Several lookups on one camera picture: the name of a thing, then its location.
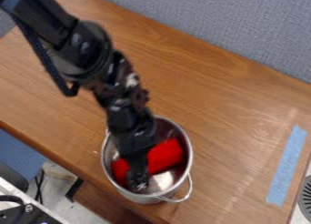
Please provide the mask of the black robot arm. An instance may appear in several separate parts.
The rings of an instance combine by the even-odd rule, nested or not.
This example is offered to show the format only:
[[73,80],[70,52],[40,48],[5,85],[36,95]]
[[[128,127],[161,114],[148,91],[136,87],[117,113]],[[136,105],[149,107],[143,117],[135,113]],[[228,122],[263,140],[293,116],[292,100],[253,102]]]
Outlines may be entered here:
[[74,97],[89,90],[105,110],[119,156],[128,162],[125,184],[148,186],[147,154],[156,145],[156,118],[148,91],[101,26],[70,15],[56,0],[0,0],[60,92]]

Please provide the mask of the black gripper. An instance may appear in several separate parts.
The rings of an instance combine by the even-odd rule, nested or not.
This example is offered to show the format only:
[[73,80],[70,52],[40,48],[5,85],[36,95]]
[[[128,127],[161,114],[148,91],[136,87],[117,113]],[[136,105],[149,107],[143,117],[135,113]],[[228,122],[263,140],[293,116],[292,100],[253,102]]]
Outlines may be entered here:
[[132,105],[111,105],[105,108],[108,130],[117,152],[127,157],[128,187],[140,191],[148,187],[148,159],[141,152],[156,144],[156,119],[148,107],[136,109]]

